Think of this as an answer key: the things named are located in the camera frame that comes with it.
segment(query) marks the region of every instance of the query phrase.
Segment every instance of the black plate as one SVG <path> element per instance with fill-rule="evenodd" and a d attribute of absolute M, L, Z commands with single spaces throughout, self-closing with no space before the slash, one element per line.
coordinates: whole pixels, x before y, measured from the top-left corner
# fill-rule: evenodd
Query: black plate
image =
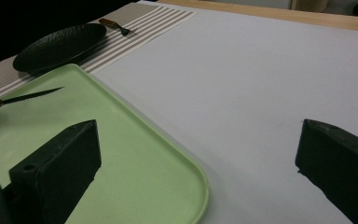
<path fill-rule="evenodd" d="M 106 28 L 87 23 L 62 29 L 35 41 L 14 59 L 13 67 L 21 72 L 48 71 L 73 63 L 89 52 L 105 36 Z"/>

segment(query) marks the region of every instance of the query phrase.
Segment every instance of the tray rim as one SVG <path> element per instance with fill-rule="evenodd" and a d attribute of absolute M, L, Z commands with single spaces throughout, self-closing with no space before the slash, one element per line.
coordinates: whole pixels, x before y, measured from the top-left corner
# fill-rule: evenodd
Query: tray rim
<path fill-rule="evenodd" d="M 56 70 L 64 69 L 66 67 L 74 68 L 79 73 L 81 73 L 84 78 L 86 78 L 86 79 L 90 80 L 91 82 L 93 82 L 94 84 L 98 85 L 98 87 L 101 89 L 101 91 L 103 91 L 104 94 L 108 94 L 111 97 L 115 98 L 115 100 L 118 103 L 120 103 L 120 105 L 122 107 L 124 107 L 127 110 L 127 112 L 130 112 L 132 116 L 136 117 L 139 121 L 141 121 L 143 123 L 143 125 L 145 127 L 147 127 L 150 131 L 152 131 L 155 135 L 157 135 L 158 138 L 164 140 L 164 142 L 167 145 L 169 145 L 172 149 L 174 149 L 175 153 L 179 154 L 181 157 L 186 159 L 188 163 L 190 163 L 194 168 L 197 169 L 197 171 L 198 171 L 197 176 L 200 178 L 200 182 L 205 187 L 204 191 L 203 191 L 205 196 L 204 196 L 202 206 L 200 207 L 200 210 L 199 210 L 197 216 L 194 218 L 194 221 L 192 223 L 195 223 L 195 224 L 200 223 L 202 221 L 202 219 L 205 217 L 205 214 L 206 214 L 206 212 L 208 210 L 209 203 L 210 203 L 210 195 L 211 195 L 211 190 L 210 190 L 211 186 L 209 184 L 208 177 L 205 174 L 205 171 L 202 169 L 202 167 L 193 158 L 191 158 L 183 150 L 181 150 L 180 146 L 175 144 L 173 142 L 173 140 L 170 139 L 169 136 L 166 136 L 161 131 L 159 131 L 158 129 L 160 129 L 160 128 L 156 127 L 155 126 L 156 124 L 154 122 L 150 122 L 149 121 L 150 119 L 148 117 L 146 117 L 145 115 L 143 117 L 142 116 L 143 114 L 142 114 L 142 112 L 140 110 L 138 110 L 137 108 L 135 108 L 132 105 L 130 105 L 129 103 L 127 103 L 123 97 L 121 97 L 119 94 L 117 94 L 114 90 L 111 90 L 106 84 L 101 82 L 101 80 L 99 80 L 97 77 L 87 73 L 79 65 L 77 65 L 75 63 L 68 63 L 68 64 L 61 65 L 61 66 L 59 66 L 57 68 L 54 68 L 51 71 L 46 72 L 46 74 L 44 74 L 44 75 L 42 75 L 40 77 L 36 77 L 36 78 L 32 79 L 31 81 L 25 83 L 24 85 L 18 87 L 17 89 L 6 93 L 5 95 L 2 96 L 2 99 L 8 98 L 13 92 L 21 90 L 21 89 L 24 89 L 24 88 L 27 88 L 28 86 L 33 85 L 34 82 L 41 81 L 40 79 L 46 78 L 46 76 L 48 76 L 50 73 L 56 72 Z"/>

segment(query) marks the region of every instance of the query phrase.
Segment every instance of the white table surface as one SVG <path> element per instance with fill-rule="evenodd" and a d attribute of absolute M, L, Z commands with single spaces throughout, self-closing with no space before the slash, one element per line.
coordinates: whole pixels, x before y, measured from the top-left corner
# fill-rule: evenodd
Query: white table surface
<path fill-rule="evenodd" d="M 295 157 L 304 119 L 358 136 L 358 32 L 140 3 L 198 14 L 96 77 L 200 163 L 204 223 L 350 223 Z"/>

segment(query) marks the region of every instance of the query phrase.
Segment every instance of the striped placemat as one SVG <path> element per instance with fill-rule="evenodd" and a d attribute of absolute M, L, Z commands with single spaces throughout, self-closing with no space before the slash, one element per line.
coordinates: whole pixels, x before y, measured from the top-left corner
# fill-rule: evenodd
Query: striped placemat
<path fill-rule="evenodd" d="M 168 7 L 129 3 L 105 15 L 104 18 L 116 21 L 129 29 L 136 28 L 137 35 L 126 37 L 121 35 L 119 30 L 107 28 L 106 37 L 97 44 L 88 58 L 77 64 L 90 75 L 94 75 L 195 14 L 196 12 Z M 13 68 L 15 57 L 0 62 L 0 96 L 35 78 Z"/>

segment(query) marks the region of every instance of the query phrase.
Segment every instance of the light green tray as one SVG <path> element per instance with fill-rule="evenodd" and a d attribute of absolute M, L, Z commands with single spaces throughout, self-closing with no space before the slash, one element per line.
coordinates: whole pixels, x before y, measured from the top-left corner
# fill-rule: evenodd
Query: light green tray
<path fill-rule="evenodd" d="M 8 170 L 50 138 L 96 119 L 103 165 L 67 223 L 201 221 L 209 185 L 200 167 L 77 65 L 57 68 L 5 98 L 61 86 L 0 108 L 2 188 L 10 182 Z"/>

